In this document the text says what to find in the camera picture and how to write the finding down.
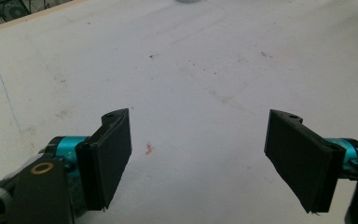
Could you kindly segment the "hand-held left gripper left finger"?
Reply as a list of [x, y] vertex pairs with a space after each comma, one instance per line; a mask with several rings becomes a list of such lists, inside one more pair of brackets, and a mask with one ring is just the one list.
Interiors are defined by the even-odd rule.
[[106, 209], [131, 156], [130, 111], [103, 115], [101, 127], [90, 136], [55, 137], [42, 153], [67, 165], [76, 209]]

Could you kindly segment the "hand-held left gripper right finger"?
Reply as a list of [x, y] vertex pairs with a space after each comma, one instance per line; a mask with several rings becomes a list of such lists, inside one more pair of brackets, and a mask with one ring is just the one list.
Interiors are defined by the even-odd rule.
[[323, 138], [288, 112], [269, 111], [264, 152], [306, 212], [328, 212], [337, 181], [358, 180], [357, 140]]

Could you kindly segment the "dark equipment beyond table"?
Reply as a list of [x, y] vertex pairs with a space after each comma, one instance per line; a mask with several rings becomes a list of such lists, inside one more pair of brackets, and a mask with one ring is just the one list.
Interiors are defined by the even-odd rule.
[[0, 24], [39, 11], [56, 7], [72, 0], [0, 0]]

